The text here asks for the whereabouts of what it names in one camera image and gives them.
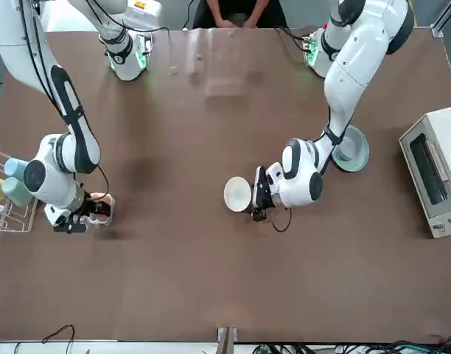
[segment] robotic arm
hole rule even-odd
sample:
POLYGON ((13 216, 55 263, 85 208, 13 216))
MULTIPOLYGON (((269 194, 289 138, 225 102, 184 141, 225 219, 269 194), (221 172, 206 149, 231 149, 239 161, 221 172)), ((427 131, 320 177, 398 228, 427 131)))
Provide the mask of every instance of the robotic arm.
POLYGON ((119 79, 135 80, 147 68, 145 38, 130 32, 132 25, 148 32, 158 29, 161 5, 154 0, 69 0, 98 30, 111 67, 119 79))
POLYGON ((73 173, 92 173, 97 168, 99 145, 68 74, 46 44, 30 0, 0 0, 0 54, 17 80, 47 95, 68 127, 64 134, 42 139, 24 171, 24 184, 46 203, 51 225, 60 231, 85 231, 73 223, 74 215, 111 213, 107 204, 92 200, 72 178, 73 173))
POLYGON ((266 218, 267 208, 301 207, 320 198, 326 165, 363 92, 385 55, 398 50, 413 29, 406 0, 330 0, 330 4, 326 29, 305 38, 308 64, 325 77, 328 124, 317 140, 291 139, 281 164, 256 169, 252 196, 256 221, 266 218))

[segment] blue cup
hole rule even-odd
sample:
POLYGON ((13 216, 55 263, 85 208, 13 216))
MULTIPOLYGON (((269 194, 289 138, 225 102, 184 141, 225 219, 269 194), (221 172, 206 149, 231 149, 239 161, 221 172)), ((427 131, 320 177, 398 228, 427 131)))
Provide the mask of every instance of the blue cup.
POLYGON ((25 207, 32 199, 32 194, 24 186, 24 183, 15 177, 6 178, 1 190, 18 207, 25 207))
POLYGON ((9 159, 4 164, 4 174, 19 181, 24 180, 24 169, 29 162, 20 159, 9 159))

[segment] brown table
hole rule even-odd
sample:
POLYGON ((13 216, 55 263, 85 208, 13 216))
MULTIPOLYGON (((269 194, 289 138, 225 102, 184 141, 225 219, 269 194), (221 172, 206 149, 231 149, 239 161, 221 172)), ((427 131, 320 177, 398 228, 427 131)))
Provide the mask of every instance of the brown table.
MULTIPOLYGON (((442 42, 416 29, 385 60, 353 121, 368 166, 351 175, 330 165, 322 199, 278 234, 229 212, 223 186, 278 161, 290 137, 321 132, 323 83, 273 30, 155 39, 150 72, 123 83, 97 34, 49 36, 101 145, 115 224, 54 234, 40 210, 32 233, 0 235, 0 339, 68 323, 77 339, 210 341, 225 325, 240 341, 450 335, 451 237, 431 238, 397 141, 424 112, 451 106, 442 42)), ((7 77, 4 151, 31 159, 64 129, 43 95, 7 77)), ((104 190, 99 173, 84 181, 104 190)))

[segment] green light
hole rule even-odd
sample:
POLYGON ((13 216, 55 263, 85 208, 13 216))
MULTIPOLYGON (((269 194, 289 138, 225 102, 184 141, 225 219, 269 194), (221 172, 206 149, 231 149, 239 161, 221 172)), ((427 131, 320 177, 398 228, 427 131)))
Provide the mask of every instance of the green light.
POLYGON ((139 61, 140 69, 147 67, 147 58, 142 53, 137 54, 137 60, 139 61))
POLYGON ((319 47, 317 45, 317 41, 310 41, 309 47, 311 49, 311 53, 309 53, 309 65, 315 64, 315 59, 317 58, 317 53, 319 50, 319 47))

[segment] person's arm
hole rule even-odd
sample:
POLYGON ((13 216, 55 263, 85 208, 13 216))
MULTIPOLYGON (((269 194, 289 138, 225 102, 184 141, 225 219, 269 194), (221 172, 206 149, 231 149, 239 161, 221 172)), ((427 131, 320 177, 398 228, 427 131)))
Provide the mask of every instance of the person's arm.
POLYGON ((270 0, 256 0, 254 11, 252 12, 252 14, 250 15, 250 17, 243 26, 248 28, 254 28, 260 17, 262 17, 263 10, 268 6, 269 2, 270 0))
POLYGON ((220 14, 219 0, 206 0, 209 6, 209 9, 212 12, 212 16, 214 17, 214 22, 218 27, 237 27, 235 24, 228 20, 224 20, 222 15, 220 14))

